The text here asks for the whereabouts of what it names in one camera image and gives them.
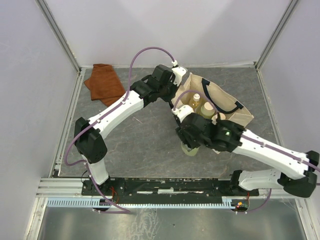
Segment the green pump bottle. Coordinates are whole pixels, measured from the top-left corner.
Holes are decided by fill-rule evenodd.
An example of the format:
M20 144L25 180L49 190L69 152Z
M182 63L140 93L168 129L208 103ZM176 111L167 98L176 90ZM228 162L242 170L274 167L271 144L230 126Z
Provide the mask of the green pump bottle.
M199 151L199 147L190 148L187 144L184 144L183 142L181 143L181 149L187 156L190 157L194 157Z

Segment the green bottle with white cap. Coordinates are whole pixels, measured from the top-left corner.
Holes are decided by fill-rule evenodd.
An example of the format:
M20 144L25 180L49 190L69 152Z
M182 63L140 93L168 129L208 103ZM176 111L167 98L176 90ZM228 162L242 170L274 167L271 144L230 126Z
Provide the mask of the green bottle with white cap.
M210 102L205 102L198 111L198 114L204 117L205 119L212 119L215 113L216 111Z

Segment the clear amber liquid bottle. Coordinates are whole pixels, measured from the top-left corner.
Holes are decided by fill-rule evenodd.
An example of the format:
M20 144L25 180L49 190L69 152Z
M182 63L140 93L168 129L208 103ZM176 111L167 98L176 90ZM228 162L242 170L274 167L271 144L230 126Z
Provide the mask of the clear amber liquid bottle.
M188 105L196 111L197 108L201 105L201 96L198 93L195 93L189 100Z

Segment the cream bottle with cap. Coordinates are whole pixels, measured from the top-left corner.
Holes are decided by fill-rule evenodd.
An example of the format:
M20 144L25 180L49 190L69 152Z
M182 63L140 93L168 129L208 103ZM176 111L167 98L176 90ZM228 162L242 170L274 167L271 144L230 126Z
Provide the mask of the cream bottle with cap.
M215 115L215 120L225 120L226 119L226 116L225 114L221 113L221 112L218 112L216 115Z

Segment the beige canvas tote bag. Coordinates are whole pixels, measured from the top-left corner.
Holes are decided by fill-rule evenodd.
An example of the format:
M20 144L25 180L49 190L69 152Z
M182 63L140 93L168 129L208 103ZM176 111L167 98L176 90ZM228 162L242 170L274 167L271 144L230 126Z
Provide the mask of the beige canvas tote bag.
M209 119L216 125L212 150L232 153L240 148L243 145L242 134L246 126L254 119L248 108L216 83L191 73L186 82L178 88L171 101L173 109L188 105L194 94L199 94L201 98L200 106L194 111L195 114L199 115L199 110L205 102L209 102L215 109L214 116ZM225 114L226 119L215 120L217 113Z

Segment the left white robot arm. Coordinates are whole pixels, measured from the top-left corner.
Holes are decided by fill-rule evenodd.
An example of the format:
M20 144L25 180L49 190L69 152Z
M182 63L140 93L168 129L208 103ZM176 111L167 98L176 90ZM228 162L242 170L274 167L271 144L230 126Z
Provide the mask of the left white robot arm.
M99 195L110 191L110 178L105 156L108 152L105 139L109 133L135 112L157 99L170 103L181 85L187 70L182 66L169 68L157 65L152 74L134 82L129 92L101 113L89 118L79 118L75 123L75 147L87 161L89 174L94 179L93 190Z

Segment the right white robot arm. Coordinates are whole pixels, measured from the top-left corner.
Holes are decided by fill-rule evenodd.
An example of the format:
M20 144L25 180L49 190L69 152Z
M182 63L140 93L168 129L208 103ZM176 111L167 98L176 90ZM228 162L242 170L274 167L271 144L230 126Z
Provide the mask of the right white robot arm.
M205 146L218 152L250 157L271 167L270 170L238 170L232 174L229 191L236 196L255 189L283 189L288 194L309 198L317 182L320 155L310 150L297 152L254 134L242 125L191 112L174 111L176 134L190 149Z

